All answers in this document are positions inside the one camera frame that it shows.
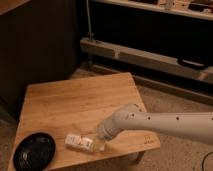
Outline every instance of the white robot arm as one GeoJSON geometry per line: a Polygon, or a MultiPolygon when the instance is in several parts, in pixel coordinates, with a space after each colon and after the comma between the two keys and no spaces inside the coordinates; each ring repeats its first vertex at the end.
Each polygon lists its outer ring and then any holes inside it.
{"type": "Polygon", "coordinates": [[[128,104],[98,125],[98,136],[109,141],[124,130],[150,130],[213,145],[213,112],[150,114],[128,104]]]}

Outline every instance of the black plate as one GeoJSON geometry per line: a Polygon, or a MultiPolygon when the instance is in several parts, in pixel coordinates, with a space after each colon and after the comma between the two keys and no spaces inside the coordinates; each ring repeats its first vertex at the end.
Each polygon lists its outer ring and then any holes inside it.
{"type": "Polygon", "coordinates": [[[17,147],[13,164],[17,171],[42,171],[52,160],[55,142],[46,133],[36,133],[25,138],[17,147]]]}

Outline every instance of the gray carpet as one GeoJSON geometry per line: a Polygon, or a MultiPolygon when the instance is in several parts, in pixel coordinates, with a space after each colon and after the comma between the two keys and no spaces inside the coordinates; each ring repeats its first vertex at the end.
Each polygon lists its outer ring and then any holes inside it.
{"type": "MultiPolygon", "coordinates": [[[[97,75],[78,69],[71,78],[97,75]]],[[[150,88],[137,86],[148,112],[201,112],[213,111],[213,106],[200,104],[150,88]]],[[[0,171],[7,170],[16,126],[0,121],[0,171]]],[[[213,146],[159,134],[161,148],[149,150],[139,164],[133,164],[135,154],[93,162],[63,171],[200,171],[203,156],[213,146]]],[[[206,160],[206,170],[213,170],[213,155],[206,160]]]]}

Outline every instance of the tabletop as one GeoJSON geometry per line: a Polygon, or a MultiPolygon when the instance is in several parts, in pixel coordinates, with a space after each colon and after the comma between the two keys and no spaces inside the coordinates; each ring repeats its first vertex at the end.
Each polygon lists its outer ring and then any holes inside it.
{"type": "Polygon", "coordinates": [[[46,132],[56,142],[55,156],[47,170],[158,148],[159,139],[150,131],[124,131],[107,142],[104,152],[94,154],[65,147],[67,134],[94,134],[102,120],[128,103],[146,111],[130,73],[28,86],[8,170],[14,170],[12,156],[17,145],[36,132],[46,132]]]}

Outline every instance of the black cable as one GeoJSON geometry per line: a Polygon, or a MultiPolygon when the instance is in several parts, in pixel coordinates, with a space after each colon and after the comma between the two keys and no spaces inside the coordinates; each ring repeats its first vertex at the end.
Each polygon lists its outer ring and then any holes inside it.
{"type": "Polygon", "coordinates": [[[202,160],[202,171],[205,171],[205,167],[204,167],[204,166],[205,166],[206,158],[207,158],[209,155],[211,155],[211,154],[213,154],[213,151],[207,153],[207,154],[203,157],[203,160],[202,160]]]}

